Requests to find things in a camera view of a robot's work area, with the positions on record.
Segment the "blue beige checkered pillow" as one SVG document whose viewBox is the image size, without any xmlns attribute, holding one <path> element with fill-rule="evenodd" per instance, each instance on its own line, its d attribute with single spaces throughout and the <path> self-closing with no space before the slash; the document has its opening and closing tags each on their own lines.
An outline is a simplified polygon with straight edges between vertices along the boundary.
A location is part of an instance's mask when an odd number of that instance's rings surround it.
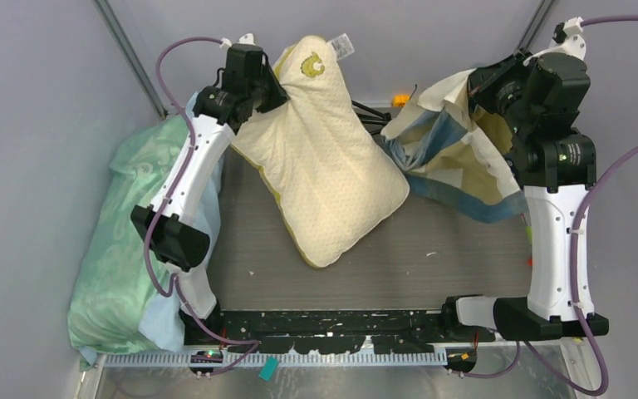
<svg viewBox="0 0 638 399">
<path fill-rule="evenodd" d="M 380 134 L 411 194 L 496 223 L 528 206 L 506 161 L 512 134 L 504 119 L 469 102 L 472 74 L 460 71 L 412 97 Z"/>
</svg>

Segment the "white quilted pillow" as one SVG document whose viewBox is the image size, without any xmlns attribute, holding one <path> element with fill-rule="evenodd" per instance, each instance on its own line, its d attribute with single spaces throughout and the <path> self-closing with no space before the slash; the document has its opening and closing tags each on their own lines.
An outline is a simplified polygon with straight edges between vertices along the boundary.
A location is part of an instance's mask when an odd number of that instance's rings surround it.
<svg viewBox="0 0 638 399">
<path fill-rule="evenodd" d="M 272 67 L 287 102 L 254 113 L 233 148 L 261 175 L 304 260 L 335 263 L 389 218 L 410 187 L 353 110 L 338 45 L 307 36 Z"/>
</svg>

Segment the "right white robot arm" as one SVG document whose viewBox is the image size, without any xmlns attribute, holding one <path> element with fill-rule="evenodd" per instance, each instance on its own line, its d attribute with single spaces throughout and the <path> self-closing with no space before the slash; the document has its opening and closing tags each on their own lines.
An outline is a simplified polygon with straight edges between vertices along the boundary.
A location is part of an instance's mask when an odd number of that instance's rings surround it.
<svg viewBox="0 0 638 399">
<path fill-rule="evenodd" d="M 596 147 L 574 126 L 590 84 L 583 60 L 557 52 L 516 52 L 469 76 L 469 100 L 502 117 L 512 135 L 532 228 L 532 277 L 524 297 L 447 298 L 440 326 L 448 339 L 462 341 L 474 328 L 528 342 L 609 333 L 591 300 L 584 238 Z"/>
</svg>

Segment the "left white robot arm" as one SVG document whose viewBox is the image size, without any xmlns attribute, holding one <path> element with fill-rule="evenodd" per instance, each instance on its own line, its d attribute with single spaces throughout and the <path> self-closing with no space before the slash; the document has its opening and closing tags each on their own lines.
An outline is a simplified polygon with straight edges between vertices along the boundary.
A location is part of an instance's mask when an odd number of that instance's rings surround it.
<svg viewBox="0 0 638 399">
<path fill-rule="evenodd" d="M 213 233 L 194 226 L 200 201 L 242 124 L 254 113 L 273 111 L 288 100 L 261 47 L 243 42 L 220 45 L 226 62 L 217 70 L 215 83 L 179 111 L 188 135 L 171 171 L 150 203 L 136 205 L 130 214 L 143 240 L 151 282 L 161 296 L 179 296 L 183 310 L 193 316 L 189 332 L 202 344 L 220 337 L 222 323 L 211 315 L 218 301 L 205 270 Z"/>
</svg>

